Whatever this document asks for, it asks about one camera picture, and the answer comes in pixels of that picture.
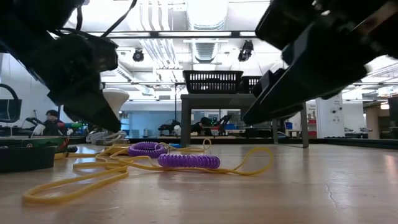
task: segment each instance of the person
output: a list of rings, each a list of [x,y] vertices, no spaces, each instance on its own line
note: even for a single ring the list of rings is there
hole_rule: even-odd
[[[44,136],[67,135],[67,129],[65,128],[65,125],[63,125],[64,123],[58,118],[58,111],[49,110],[45,115],[47,116],[47,120],[44,121]]]
[[[209,126],[210,126],[210,118],[202,117],[199,122],[196,122],[195,124],[191,125],[191,133],[196,132],[198,133],[198,135],[200,135],[201,132],[204,131],[205,136],[213,136],[210,128],[203,128]]]

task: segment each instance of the wire basket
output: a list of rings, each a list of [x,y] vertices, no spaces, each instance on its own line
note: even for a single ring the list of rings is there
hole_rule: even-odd
[[[239,93],[252,93],[253,86],[261,79],[261,76],[243,76],[239,85]]]
[[[233,94],[239,90],[242,71],[183,71],[189,93]]]

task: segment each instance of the yellow rope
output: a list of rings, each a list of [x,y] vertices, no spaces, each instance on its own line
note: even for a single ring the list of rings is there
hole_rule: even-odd
[[[211,141],[209,139],[205,139],[203,141],[203,148],[194,148],[194,147],[185,147],[185,148],[175,148],[171,147],[165,143],[161,143],[165,146],[167,146],[170,150],[174,151],[179,151],[179,152],[205,152],[207,149],[211,147]],[[71,179],[65,179],[65,180],[59,180],[56,182],[52,182],[49,184],[42,184],[34,187],[33,189],[30,189],[26,191],[22,199],[25,202],[29,203],[41,203],[41,204],[56,204],[56,203],[63,203],[63,202],[68,202],[71,201],[75,198],[78,198],[88,192],[91,192],[94,189],[103,187],[105,185],[108,185],[110,183],[113,183],[117,180],[121,180],[123,178],[126,178],[129,176],[129,172],[127,171],[127,168],[129,166],[139,168],[139,169],[144,169],[144,170],[153,170],[153,171],[167,171],[167,170],[173,170],[173,171],[181,171],[181,170],[195,170],[195,171],[202,171],[202,172],[207,172],[207,173],[212,173],[212,174],[237,174],[237,175],[256,175],[260,174],[262,172],[265,172],[269,170],[272,166],[272,163],[274,161],[274,156],[272,155],[272,152],[266,148],[266,147],[255,147],[254,149],[251,149],[246,156],[244,157],[242,163],[235,167],[234,169],[205,169],[205,168],[168,168],[168,167],[161,167],[152,162],[152,159],[149,156],[136,156],[136,157],[128,157],[128,158],[120,158],[117,157],[119,155],[127,154],[128,147],[124,145],[113,145],[103,152],[99,154],[74,154],[74,153],[64,153],[61,155],[56,156],[56,159],[62,159],[66,157],[95,157],[98,161],[100,162],[85,162],[85,163],[80,163],[80,164],[74,164],[73,168],[77,169],[86,169],[86,168],[95,168],[95,167],[104,167],[106,171],[102,172],[97,172],[94,174],[88,174],[84,175],[81,177],[75,177]],[[264,151],[268,153],[270,160],[267,165],[265,165],[262,169],[253,171],[253,172],[241,172],[238,171],[240,167],[242,167],[248,160],[248,158],[251,156],[251,154],[259,151]],[[139,160],[148,160],[150,162],[150,166],[145,166],[142,164],[135,163],[136,161]],[[88,180],[88,179],[93,179],[97,177],[102,177],[110,174],[115,174],[119,173],[118,175],[114,175],[112,177],[108,177],[103,180],[99,180],[97,182],[94,182],[92,184],[89,184],[80,190],[77,190],[75,192],[72,192],[70,194],[65,194],[61,196],[35,196],[35,194],[39,192],[43,192],[44,190],[48,190],[54,187],[59,187],[61,185],[65,184],[70,184],[74,182],[79,182],[82,180]]]

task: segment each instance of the computer screen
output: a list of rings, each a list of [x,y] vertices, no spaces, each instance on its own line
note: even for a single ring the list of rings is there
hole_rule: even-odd
[[[0,100],[0,119],[13,119],[21,113],[22,100]]]

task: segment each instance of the spotlight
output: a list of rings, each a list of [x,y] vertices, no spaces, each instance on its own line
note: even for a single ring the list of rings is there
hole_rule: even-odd
[[[241,48],[241,52],[239,53],[238,60],[240,62],[245,62],[249,60],[252,50],[254,50],[254,46],[251,40],[245,40]]]
[[[144,54],[142,53],[142,49],[136,49],[136,52],[132,56],[132,59],[135,62],[141,62],[144,60]]]

